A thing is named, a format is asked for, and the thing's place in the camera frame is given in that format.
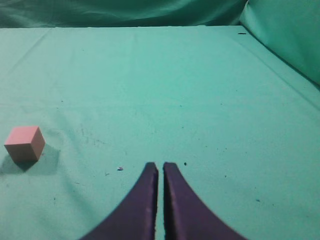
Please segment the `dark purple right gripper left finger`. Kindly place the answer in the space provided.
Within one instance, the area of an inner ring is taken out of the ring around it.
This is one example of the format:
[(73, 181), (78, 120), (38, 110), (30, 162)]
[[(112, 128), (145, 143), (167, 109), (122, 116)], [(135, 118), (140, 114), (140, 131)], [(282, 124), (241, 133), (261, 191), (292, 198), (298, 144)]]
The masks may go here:
[(153, 240), (155, 238), (159, 171), (148, 162), (121, 203), (83, 240)]

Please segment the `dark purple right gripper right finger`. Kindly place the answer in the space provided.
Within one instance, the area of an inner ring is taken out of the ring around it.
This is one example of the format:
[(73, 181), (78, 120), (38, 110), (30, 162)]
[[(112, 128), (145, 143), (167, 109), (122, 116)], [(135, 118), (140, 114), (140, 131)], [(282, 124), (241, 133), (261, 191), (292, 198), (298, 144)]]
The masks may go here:
[(244, 240), (197, 196), (176, 163), (165, 162), (164, 229), (166, 240)]

